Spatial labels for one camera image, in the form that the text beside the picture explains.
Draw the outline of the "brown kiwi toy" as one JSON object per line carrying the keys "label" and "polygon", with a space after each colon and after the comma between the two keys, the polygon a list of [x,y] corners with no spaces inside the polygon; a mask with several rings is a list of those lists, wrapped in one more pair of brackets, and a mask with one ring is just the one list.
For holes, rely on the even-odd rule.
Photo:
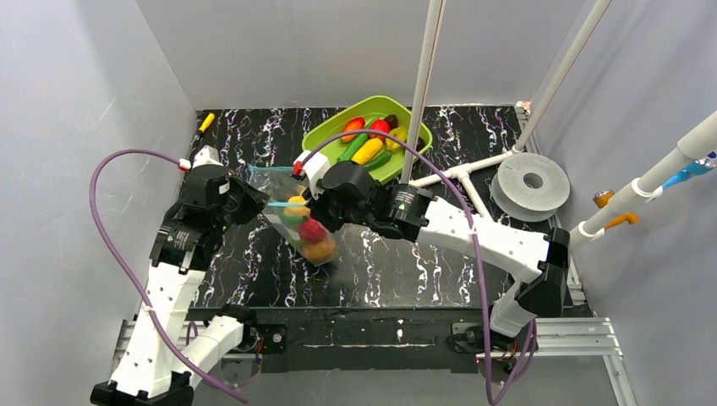
{"label": "brown kiwi toy", "polygon": [[330,261],[336,254],[337,243],[333,238],[322,239],[318,243],[306,244],[302,254],[309,262],[320,265]]}

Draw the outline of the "green chili pepper toy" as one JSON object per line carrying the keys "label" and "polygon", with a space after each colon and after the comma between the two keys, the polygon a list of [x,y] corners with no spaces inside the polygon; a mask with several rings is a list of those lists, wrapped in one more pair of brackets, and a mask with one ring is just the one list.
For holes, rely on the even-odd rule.
{"label": "green chili pepper toy", "polygon": [[364,167],[368,171],[376,170],[377,168],[383,167],[392,159],[393,153],[388,150],[382,150],[373,159],[364,164]]}

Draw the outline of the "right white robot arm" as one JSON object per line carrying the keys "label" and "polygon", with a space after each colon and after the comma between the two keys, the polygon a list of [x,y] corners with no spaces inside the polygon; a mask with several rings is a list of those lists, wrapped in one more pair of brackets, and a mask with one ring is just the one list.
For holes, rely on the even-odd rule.
{"label": "right white robot arm", "polygon": [[293,176],[312,219],[334,233],[361,225],[386,239],[431,244],[472,256],[510,274],[514,284],[489,308],[488,328],[515,337],[536,317],[559,317],[567,297],[570,234],[562,228],[536,233],[510,228],[454,206],[427,189],[381,184],[355,162],[330,164],[304,151]]}

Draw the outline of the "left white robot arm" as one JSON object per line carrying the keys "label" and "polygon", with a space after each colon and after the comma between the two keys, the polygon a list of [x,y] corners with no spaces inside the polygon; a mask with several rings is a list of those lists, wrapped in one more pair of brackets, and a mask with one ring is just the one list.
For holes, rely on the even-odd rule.
{"label": "left white robot arm", "polygon": [[225,354],[260,346],[254,310],[227,304],[189,344],[176,344],[193,297],[227,230],[256,218],[268,197],[234,174],[212,146],[178,159],[185,191],[166,211],[151,248],[148,279],[141,282],[107,234],[97,208],[100,171],[90,178],[90,212],[101,238],[141,297],[134,329],[118,366],[96,384],[94,405],[190,405],[200,383],[240,403],[246,397],[211,375]]}

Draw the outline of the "red apple toy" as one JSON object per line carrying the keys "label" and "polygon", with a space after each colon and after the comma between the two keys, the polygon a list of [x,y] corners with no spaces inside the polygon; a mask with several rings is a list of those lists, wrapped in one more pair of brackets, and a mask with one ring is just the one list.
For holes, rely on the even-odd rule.
{"label": "red apple toy", "polygon": [[307,244],[318,244],[328,235],[328,232],[324,229],[324,227],[311,217],[300,224],[297,231],[300,239]]}

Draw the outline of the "light green pepper toy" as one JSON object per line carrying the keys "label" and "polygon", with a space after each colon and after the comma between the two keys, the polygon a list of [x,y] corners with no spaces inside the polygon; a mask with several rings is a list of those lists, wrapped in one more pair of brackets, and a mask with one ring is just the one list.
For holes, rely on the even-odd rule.
{"label": "light green pepper toy", "polygon": [[298,228],[304,224],[307,220],[306,217],[285,217],[283,215],[279,216],[281,226],[284,230],[284,233],[293,241],[302,241],[302,238],[300,237],[298,233]]}

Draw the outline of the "yellow lemon toy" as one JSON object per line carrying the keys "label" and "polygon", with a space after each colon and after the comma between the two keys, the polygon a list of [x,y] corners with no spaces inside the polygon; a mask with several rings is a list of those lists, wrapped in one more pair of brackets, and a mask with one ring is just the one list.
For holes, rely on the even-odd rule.
{"label": "yellow lemon toy", "polygon": [[285,217],[308,217],[310,209],[305,205],[306,200],[301,195],[295,195],[287,199],[287,206],[283,208]]}

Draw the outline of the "clear zip top bag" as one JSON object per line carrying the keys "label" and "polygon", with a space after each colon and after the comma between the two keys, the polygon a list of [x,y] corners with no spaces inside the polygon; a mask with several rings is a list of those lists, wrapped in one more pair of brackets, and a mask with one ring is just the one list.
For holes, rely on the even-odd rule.
{"label": "clear zip top bag", "polygon": [[290,167],[249,167],[249,184],[268,195],[264,216],[309,263],[319,266],[337,255],[337,241],[306,206],[306,188]]}

